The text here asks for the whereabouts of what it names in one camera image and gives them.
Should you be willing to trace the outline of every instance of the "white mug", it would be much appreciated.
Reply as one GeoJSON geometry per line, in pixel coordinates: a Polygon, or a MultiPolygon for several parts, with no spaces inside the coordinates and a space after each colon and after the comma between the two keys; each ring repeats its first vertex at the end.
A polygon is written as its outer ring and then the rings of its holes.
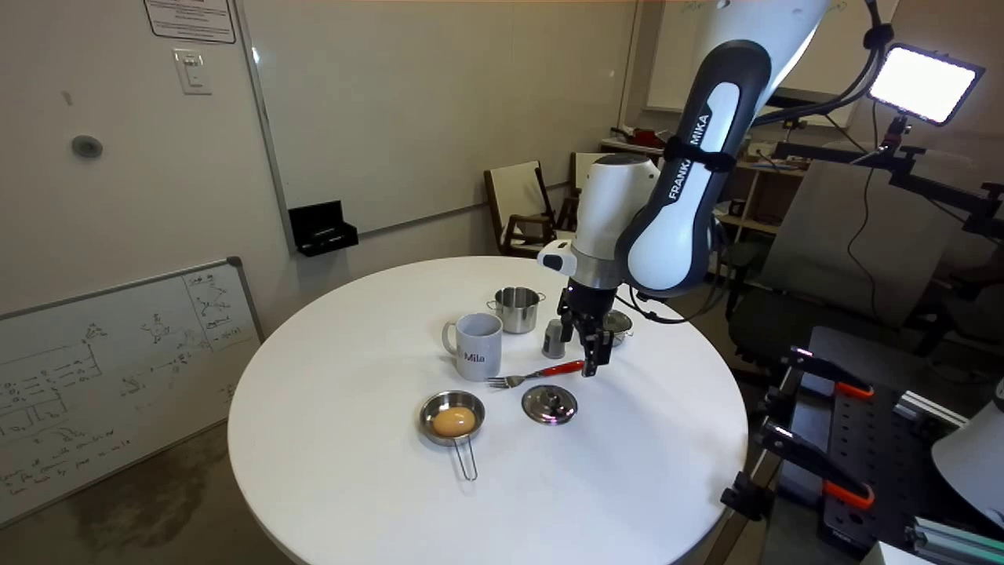
{"type": "Polygon", "coordinates": [[[503,322],[492,313],[460,313],[441,325],[441,345],[467,378],[500,376],[503,322]]]}

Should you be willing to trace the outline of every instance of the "whiteboard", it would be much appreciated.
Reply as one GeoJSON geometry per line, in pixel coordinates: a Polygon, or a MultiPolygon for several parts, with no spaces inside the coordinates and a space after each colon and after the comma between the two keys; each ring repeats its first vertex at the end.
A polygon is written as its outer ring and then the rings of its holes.
{"type": "Polygon", "coordinates": [[[0,523],[224,421],[257,345],[234,261],[0,318],[0,523]]]}
{"type": "Polygon", "coordinates": [[[561,183],[618,123],[635,0],[234,6],[284,207],[361,233],[484,204],[488,166],[561,183]]]}

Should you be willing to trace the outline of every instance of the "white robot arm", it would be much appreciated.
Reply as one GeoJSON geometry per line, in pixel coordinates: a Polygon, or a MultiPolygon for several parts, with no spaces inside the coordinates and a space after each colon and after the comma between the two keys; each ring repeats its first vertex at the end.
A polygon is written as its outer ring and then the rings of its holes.
{"type": "Polygon", "coordinates": [[[565,338],[578,329],[582,342],[582,373],[610,359],[603,321],[621,283],[665,297],[703,278],[712,207],[739,140],[824,10],[828,0],[717,0],[663,170],[630,156],[592,166],[573,241],[538,253],[538,264],[572,276],[558,313],[565,338]]]}

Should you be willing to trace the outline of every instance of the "light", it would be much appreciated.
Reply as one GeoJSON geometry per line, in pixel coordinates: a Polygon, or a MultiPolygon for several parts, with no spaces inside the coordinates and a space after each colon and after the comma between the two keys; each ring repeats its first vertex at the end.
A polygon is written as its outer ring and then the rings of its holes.
{"type": "Polygon", "coordinates": [[[980,67],[938,60],[896,43],[888,51],[870,95],[900,113],[942,124],[952,119],[980,75],[980,67]]]}

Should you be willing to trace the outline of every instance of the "white table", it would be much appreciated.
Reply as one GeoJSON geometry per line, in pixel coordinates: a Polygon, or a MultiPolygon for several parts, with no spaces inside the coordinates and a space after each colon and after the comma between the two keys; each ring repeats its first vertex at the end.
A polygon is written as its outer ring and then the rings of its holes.
{"type": "Polygon", "coordinates": [[[717,350],[689,325],[635,318],[595,376],[549,378],[578,417],[542,425],[531,390],[460,378],[438,329],[485,309],[492,287],[534,286],[535,329],[504,335],[503,369],[542,356],[565,278],[515,256],[447,256],[354,278],[283,322],[229,411],[234,481],[257,522],[304,562],[665,565],[720,513],[748,452],[748,411],[717,350]],[[445,390],[484,399],[476,483],[416,434],[445,390]]]}

